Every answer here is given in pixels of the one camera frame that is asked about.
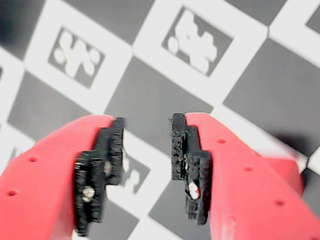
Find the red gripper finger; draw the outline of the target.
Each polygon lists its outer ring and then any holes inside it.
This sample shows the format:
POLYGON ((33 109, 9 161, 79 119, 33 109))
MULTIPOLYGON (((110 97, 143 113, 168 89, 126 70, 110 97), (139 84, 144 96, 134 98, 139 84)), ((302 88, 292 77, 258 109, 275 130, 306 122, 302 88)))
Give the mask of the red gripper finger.
POLYGON ((209 223, 213 240, 319 239, 294 159, 259 155, 207 113, 171 123, 171 177, 184 183, 187 218, 209 223))
POLYGON ((123 173, 125 120, 80 117, 13 158, 0 177, 3 240, 85 237, 103 218, 106 186, 123 173))

